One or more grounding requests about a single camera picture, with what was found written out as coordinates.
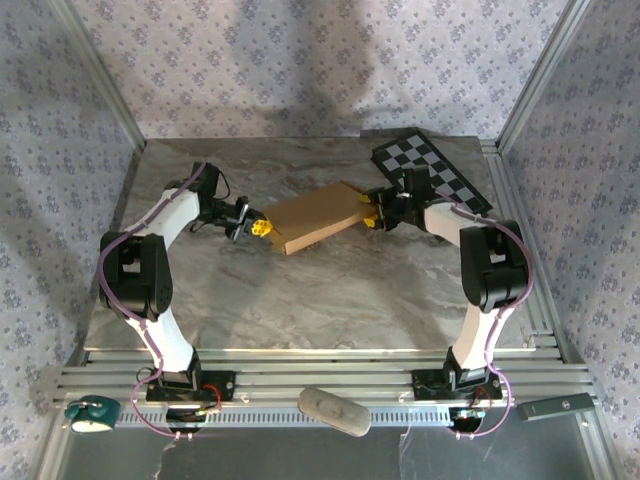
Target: black and white checkerboard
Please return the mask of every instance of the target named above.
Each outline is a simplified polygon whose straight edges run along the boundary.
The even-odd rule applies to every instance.
[[[396,187],[404,186],[403,170],[427,165],[437,191],[466,205],[473,213],[486,214],[493,207],[473,185],[420,132],[373,149],[371,161]]]

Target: floral wallpaper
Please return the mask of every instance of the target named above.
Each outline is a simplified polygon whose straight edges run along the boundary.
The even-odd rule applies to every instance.
[[[0,478],[25,478],[133,147],[44,0],[0,2]]]
[[[640,4],[594,0],[508,153],[556,307],[640,479]]]
[[[146,137],[497,138],[567,0],[73,0]]]

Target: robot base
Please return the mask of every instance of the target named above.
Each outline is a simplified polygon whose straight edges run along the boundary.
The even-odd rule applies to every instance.
[[[484,387],[492,400],[502,399],[500,379],[490,373],[484,383],[473,384],[468,387],[451,389],[451,383],[445,371],[440,370],[413,370],[411,372],[413,396],[416,401],[423,400],[473,400],[478,387]]]
[[[233,392],[236,388],[236,373],[233,371],[203,371],[200,384],[215,386],[220,392],[221,401],[233,400]],[[178,388],[166,388],[158,384],[157,380],[149,382],[147,388],[147,402],[210,402],[216,401],[216,395],[212,390],[201,388],[199,390],[187,390]]]

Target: gray marble tabletop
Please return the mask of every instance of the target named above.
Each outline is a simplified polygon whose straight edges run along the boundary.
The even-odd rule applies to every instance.
[[[247,195],[258,210],[338,180],[363,188],[388,185],[369,160],[371,149],[387,140],[151,140],[123,226],[146,213],[167,182],[187,177],[194,161],[217,165],[229,180],[231,199]],[[479,141],[434,143],[495,205]],[[221,229],[205,226],[195,234],[185,230],[169,261],[173,312],[199,349],[442,349],[457,338],[467,306],[459,250],[407,225],[388,233],[357,225],[291,256],[257,237],[234,245]],[[530,329],[522,309],[498,345],[521,347]],[[97,303],[85,348],[143,344]]]

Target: cardboard box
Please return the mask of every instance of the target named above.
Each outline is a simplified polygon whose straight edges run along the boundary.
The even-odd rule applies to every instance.
[[[376,213],[373,205],[360,202],[360,193],[337,182],[265,209],[274,250],[291,255]]]

